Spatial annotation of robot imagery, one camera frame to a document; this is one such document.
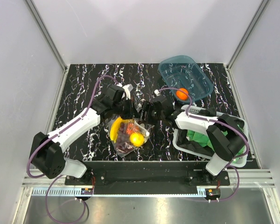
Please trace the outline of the clear zip top bag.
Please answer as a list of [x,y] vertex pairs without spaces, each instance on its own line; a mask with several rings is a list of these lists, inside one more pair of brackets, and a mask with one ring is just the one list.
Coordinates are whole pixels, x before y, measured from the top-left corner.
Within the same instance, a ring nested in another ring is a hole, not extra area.
[[122,158],[143,146],[151,137],[154,126],[144,120],[141,105],[131,109],[116,105],[112,111],[109,136],[117,155]]

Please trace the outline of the yellow fake lemon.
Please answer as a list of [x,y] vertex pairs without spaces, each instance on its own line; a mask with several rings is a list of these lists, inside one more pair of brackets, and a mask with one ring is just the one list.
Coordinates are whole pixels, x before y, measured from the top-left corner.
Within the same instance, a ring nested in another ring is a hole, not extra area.
[[132,133],[130,135],[130,142],[135,146],[135,147],[140,147],[144,144],[145,138],[142,133]]

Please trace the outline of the fake orange fruit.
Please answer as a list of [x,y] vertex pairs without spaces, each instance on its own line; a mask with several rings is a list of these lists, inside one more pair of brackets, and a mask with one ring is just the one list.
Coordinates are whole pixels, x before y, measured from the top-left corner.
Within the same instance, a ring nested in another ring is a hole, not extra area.
[[176,96],[180,100],[188,100],[188,91],[185,88],[180,88],[179,90],[176,91]]

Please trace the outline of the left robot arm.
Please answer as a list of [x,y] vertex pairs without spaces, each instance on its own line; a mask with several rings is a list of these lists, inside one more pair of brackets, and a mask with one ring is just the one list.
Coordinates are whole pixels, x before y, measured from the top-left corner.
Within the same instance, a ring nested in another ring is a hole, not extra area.
[[114,115],[131,119],[134,109],[131,100],[133,86],[112,85],[105,93],[100,94],[90,107],[86,107],[79,115],[62,127],[44,134],[34,136],[30,151],[29,164],[33,164],[49,179],[60,175],[73,176],[82,185],[91,181],[91,173],[87,166],[79,161],[64,157],[65,150],[84,133],[100,125]]

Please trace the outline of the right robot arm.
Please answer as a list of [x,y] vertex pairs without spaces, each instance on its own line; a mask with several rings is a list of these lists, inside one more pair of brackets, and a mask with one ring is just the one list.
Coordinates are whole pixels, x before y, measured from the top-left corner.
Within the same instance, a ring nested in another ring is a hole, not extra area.
[[190,112],[191,106],[174,108],[168,98],[157,96],[151,102],[144,101],[141,105],[140,120],[150,125],[159,121],[167,123],[175,130],[191,130],[209,137],[214,153],[206,164],[203,181],[213,185],[219,180],[219,173],[233,161],[238,167],[245,165],[249,152],[248,130],[244,120],[225,113],[206,116]]

